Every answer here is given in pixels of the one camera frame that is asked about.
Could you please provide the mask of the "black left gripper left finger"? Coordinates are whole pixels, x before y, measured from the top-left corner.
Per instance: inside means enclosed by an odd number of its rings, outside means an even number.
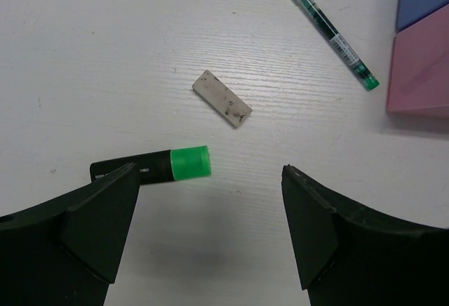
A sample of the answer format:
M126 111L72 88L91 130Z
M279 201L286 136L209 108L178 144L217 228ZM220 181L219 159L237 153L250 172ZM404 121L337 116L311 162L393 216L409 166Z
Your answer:
M103 305L140 188L135 164L1 217L2 305Z

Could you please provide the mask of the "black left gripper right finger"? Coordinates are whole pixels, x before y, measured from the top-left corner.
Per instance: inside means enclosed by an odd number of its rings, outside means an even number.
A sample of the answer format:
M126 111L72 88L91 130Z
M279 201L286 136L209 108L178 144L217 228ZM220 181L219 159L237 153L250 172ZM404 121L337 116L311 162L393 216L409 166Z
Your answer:
M448 231L376 211L294 166L282 196L312 305L447 305Z

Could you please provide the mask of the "black highlighter green cap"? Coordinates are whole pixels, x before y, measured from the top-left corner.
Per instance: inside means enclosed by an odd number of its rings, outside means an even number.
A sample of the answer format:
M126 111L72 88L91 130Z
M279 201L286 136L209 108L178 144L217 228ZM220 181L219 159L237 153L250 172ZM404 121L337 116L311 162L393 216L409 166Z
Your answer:
M134 163L140 172L140 184L152 185L201 178L211 175L207 146L170 149L92 163L91 180L99 180L126 164Z

